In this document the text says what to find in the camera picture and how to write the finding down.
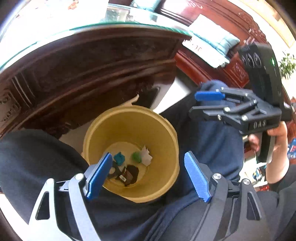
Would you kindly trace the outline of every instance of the green indicator light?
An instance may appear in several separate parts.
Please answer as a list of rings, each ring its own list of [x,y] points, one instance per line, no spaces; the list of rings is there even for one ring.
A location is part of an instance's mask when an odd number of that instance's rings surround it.
[[[273,58],[271,58],[271,63],[272,63],[273,66],[275,66]]]

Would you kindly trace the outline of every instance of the blue gripper pad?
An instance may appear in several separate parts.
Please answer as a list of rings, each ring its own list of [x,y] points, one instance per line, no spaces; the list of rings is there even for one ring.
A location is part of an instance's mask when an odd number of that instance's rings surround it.
[[[88,191],[85,196],[87,200],[91,200],[99,195],[103,183],[112,167],[112,162],[112,155],[110,153],[107,153],[105,157],[102,158],[95,167],[96,171],[89,181]]]
[[[197,101],[213,101],[222,100],[225,98],[225,94],[216,91],[197,91],[194,95]]]
[[[185,168],[190,176],[193,186],[200,198],[203,198],[204,202],[211,199],[209,190],[209,182],[206,176],[202,173],[201,169],[195,162],[195,156],[192,152],[186,152],[184,156]]]

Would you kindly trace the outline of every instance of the potted plant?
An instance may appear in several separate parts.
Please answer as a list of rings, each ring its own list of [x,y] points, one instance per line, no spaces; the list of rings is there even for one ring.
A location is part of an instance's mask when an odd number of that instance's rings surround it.
[[[279,62],[279,70],[280,70],[281,76],[284,77],[285,79],[290,78],[291,74],[294,73],[295,67],[296,67],[295,60],[296,59],[294,55],[290,55],[289,53],[287,53]]]

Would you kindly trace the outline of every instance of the wooden table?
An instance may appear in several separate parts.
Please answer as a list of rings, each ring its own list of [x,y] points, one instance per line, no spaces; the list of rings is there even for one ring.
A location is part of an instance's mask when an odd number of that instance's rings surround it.
[[[138,104],[156,107],[190,36],[142,12],[109,6],[99,23],[66,29],[8,59],[0,68],[0,136],[34,128],[59,138],[138,93]]]

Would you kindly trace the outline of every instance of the black sleeve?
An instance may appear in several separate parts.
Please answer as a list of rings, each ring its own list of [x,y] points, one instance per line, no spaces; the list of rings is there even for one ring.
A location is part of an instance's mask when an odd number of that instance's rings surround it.
[[[292,183],[296,181],[296,165],[290,165],[286,175],[277,183],[269,184],[269,189],[271,191],[279,193],[286,187],[289,187]]]
[[[282,180],[270,184],[270,191],[258,192],[271,240],[295,240],[296,230],[296,165],[290,165]]]

